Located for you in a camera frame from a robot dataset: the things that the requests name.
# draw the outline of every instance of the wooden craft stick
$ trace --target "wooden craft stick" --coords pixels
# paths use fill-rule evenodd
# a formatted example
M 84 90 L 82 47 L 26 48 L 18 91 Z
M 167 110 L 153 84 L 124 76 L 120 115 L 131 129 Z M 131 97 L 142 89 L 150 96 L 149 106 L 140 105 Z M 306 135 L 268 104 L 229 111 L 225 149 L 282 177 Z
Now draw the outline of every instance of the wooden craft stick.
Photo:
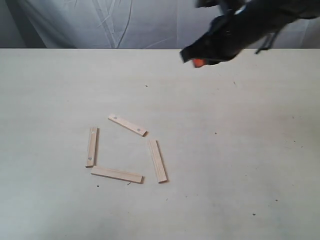
M 158 178 L 158 183 L 163 183 L 167 181 L 166 171 L 161 159 L 158 143 L 156 140 L 148 141 L 149 149 L 151 152 L 151 157 L 154 164 L 154 170 L 156 177 Z
M 97 144 L 98 127 L 90 128 L 89 144 L 88 144 L 88 158 L 86 159 L 86 168 L 92 168 L 96 160 L 96 144 Z
M 112 122 L 115 122 L 116 124 L 121 125 L 122 127 L 125 127 L 126 129 L 129 129 L 130 131 L 139 134 L 140 136 L 144 136 L 147 133 L 147 130 L 143 129 L 142 127 L 139 127 L 131 122 L 128 122 L 127 120 L 124 120 L 114 114 L 111 114 L 108 117 L 109 120 Z
M 118 171 L 118 170 L 108 169 L 108 168 L 102 168 L 99 166 L 93 166 L 91 174 L 101 176 L 101 177 L 107 177 L 111 179 L 118 179 L 118 180 L 123 180 L 127 182 L 137 183 L 137 184 L 141 184 L 142 178 L 143 178 L 143 176 L 139 174 L 125 172 L 125 171 Z

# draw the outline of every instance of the wooden stick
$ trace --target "wooden stick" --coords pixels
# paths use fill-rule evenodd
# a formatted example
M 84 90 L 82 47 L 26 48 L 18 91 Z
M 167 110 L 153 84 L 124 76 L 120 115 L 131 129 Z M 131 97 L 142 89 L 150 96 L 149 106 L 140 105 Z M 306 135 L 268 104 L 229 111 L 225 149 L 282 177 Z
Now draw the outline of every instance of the wooden stick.
M 127 182 L 137 183 L 137 184 L 141 184 L 142 178 L 143 178 L 143 176 L 139 174 L 125 172 L 125 171 L 118 171 L 118 170 L 108 169 L 108 168 L 102 168 L 99 166 L 94 166 L 91 171 L 91 174 L 101 176 L 101 177 L 107 177 L 111 179 L 118 179 L 118 180 L 123 180 Z
M 139 127 L 131 122 L 128 122 L 127 120 L 124 120 L 114 114 L 111 114 L 108 117 L 108 119 L 116 124 L 121 125 L 122 127 L 125 127 L 126 129 L 129 129 L 130 131 L 136 134 L 139 134 L 141 137 L 143 137 L 147 133 L 147 130 L 143 129 L 142 127 Z
M 98 127 L 90 128 L 89 144 L 88 144 L 88 158 L 86 159 L 86 168 L 92 168 L 96 161 L 96 144 L 97 144 Z
M 148 141 L 149 149 L 151 152 L 151 157 L 154 164 L 154 170 L 156 177 L 158 178 L 158 183 L 163 183 L 167 181 L 166 171 L 161 159 L 158 143 L 156 140 Z

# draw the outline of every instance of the wooden strip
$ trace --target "wooden strip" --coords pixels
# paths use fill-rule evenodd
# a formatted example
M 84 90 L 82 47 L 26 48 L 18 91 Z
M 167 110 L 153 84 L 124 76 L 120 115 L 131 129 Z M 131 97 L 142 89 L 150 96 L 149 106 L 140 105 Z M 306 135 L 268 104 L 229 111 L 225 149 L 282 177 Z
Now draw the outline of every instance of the wooden strip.
M 121 125 L 122 127 L 125 127 L 126 129 L 129 129 L 130 131 L 136 134 L 139 134 L 142 137 L 147 133 L 147 130 L 143 129 L 142 127 L 139 127 L 131 122 L 128 122 L 127 120 L 124 120 L 114 114 L 111 114 L 108 117 L 108 119 L 113 121 L 116 124 Z
M 125 171 L 118 171 L 118 170 L 108 169 L 108 168 L 102 168 L 99 166 L 94 166 L 91 171 L 91 174 L 101 176 L 101 177 L 107 177 L 111 179 L 118 179 L 118 180 L 123 180 L 127 182 L 133 182 L 137 184 L 141 184 L 142 178 L 143 178 L 143 176 L 139 174 L 125 172 Z
M 161 159 L 158 143 L 156 140 L 148 141 L 149 149 L 151 152 L 151 157 L 154 164 L 155 174 L 158 178 L 158 183 L 163 183 L 167 181 L 166 171 Z
M 95 165 L 97 132 L 98 132 L 98 127 L 94 126 L 94 127 L 90 128 L 89 144 L 88 144 L 88 157 L 86 159 L 86 164 L 85 164 L 86 168 L 92 168 Z

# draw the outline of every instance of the wrinkled fabric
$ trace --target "wrinkled fabric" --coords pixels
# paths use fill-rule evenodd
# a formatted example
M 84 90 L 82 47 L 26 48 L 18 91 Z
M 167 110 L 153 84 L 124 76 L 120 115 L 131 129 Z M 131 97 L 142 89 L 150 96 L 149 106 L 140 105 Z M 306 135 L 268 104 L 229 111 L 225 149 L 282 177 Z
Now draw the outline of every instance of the wrinkled fabric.
M 220 15 L 193 0 L 20 0 L 48 48 L 181 49 Z M 320 20 L 299 20 L 275 48 L 318 48 Z M 251 47 L 256 48 L 260 42 Z

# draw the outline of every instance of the white tabletop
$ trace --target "white tabletop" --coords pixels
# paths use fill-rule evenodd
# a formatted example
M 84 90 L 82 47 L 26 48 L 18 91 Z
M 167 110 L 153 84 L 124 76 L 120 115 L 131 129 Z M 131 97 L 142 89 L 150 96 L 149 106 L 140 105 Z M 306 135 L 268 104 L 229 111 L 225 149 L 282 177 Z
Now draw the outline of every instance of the white tabletop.
M 318 240 L 319 62 L 312 49 L 201 69 L 177 50 L 1 49 L 0 239 Z M 93 126 L 97 164 L 143 184 L 90 174 Z

